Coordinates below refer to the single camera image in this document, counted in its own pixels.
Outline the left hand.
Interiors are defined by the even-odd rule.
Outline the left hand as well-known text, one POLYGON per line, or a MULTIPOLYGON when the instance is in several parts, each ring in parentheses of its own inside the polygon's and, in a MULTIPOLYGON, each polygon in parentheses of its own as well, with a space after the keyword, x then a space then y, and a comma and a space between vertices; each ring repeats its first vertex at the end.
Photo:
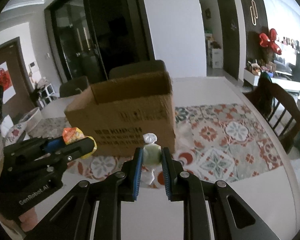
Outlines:
POLYGON ((19 217, 20 227, 24 232, 29 232, 38 224, 38 217, 35 208, 31 208, 19 217))

